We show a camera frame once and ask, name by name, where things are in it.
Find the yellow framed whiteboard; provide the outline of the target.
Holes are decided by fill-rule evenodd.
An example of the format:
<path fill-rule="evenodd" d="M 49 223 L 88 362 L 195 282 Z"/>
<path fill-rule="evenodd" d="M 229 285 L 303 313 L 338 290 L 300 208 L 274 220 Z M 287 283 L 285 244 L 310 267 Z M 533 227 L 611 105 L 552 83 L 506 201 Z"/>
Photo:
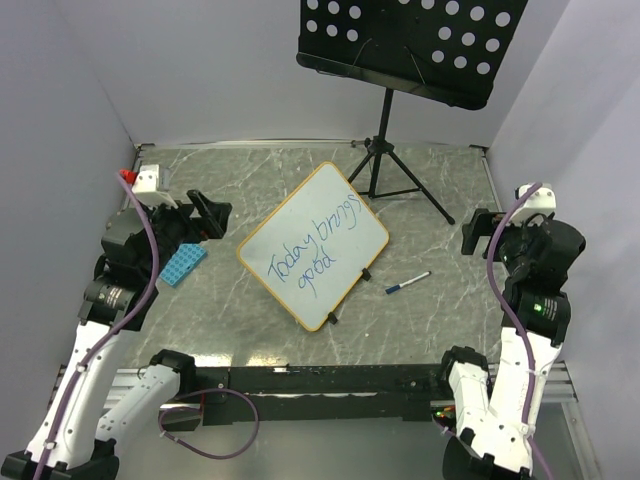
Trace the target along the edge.
<path fill-rule="evenodd" d="M 390 234 L 338 167 L 324 162 L 238 246 L 241 264 L 304 329 L 335 313 Z"/>

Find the white blue whiteboard marker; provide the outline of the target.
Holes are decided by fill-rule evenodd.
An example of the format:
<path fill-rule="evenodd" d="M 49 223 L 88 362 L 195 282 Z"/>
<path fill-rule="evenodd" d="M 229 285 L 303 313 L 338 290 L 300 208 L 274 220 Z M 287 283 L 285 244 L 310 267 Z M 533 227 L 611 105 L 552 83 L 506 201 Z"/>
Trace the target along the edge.
<path fill-rule="evenodd" d="M 414 278 L 411 278 L 409 280 L 406 280 L 404 282 L 401 282 L 401 283 L 398 283 L 398 284 L 395 284 L 393 286 L 390 286 L 390 287 L 386 288 L 385 289 L 385 293 L 387 295 L 392 294 L 392 293 L 394 293 L 394 292 L 396 292 L 398 290 L 401 290 L 401 289 L 403 289 L 405 287 L 408 287 L 408 286 L 410 286 L 412 284 L 415 284 L 416 282 L 419 282 L 419 281 L 421 281 L 423 279 L 426 279 L 426 278 L 430 277 L 431 275 L 432 275 L 431 271 L 426 271 L 426 272 L 424 272 L 424 273 L 422 273 L 422 274 L 420 274 L 420 275 L 418 275 L 418 276 L 416 276 Z"/>

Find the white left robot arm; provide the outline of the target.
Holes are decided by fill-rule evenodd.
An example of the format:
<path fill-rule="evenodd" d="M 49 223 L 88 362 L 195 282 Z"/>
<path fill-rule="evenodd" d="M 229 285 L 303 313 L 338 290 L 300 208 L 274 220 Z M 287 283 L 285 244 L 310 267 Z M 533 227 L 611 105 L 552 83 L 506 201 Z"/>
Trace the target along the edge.
<path fill-rule="evenodd" d="M 221 239 L 227 231 L 231 204 L 198 190 L 187 196 L 174 204 L 133 200 L 109 219 L 59 389 L 28 446 L 5 458 L 2 476 L 114 479 L 126 440 L 147 415 L 166 400 L 184 402 L 196 393 L 194 359 L 163 350 L 141 383 L 104 409 L 119 362 L 158 295 L 159 273 L 181 245 Z"/>

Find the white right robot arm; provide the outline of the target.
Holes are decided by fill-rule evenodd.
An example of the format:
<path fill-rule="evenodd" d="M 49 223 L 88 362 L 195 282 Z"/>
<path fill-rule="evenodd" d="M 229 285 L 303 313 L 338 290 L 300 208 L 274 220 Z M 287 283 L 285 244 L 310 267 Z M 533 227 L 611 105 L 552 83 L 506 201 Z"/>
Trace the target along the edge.
<path fill-rule="evenodd" d="M 571 319 L 562 287 L 585 250 L 584 236 L 549 212 L 520 213 L 505 227 L 502 217 L 479 209 L 463 227 L 463 254 L 488 237 L 484 258 L 501 262 L 508 276 L 494 290 L 503 311 L 496 371 L 473 348 L 454 346 L 436 375 L 438 390 L 453 398 L 450 409 L 433 416 L 449 438 L 446 479 L 533 478 L 540 405 Z"/>

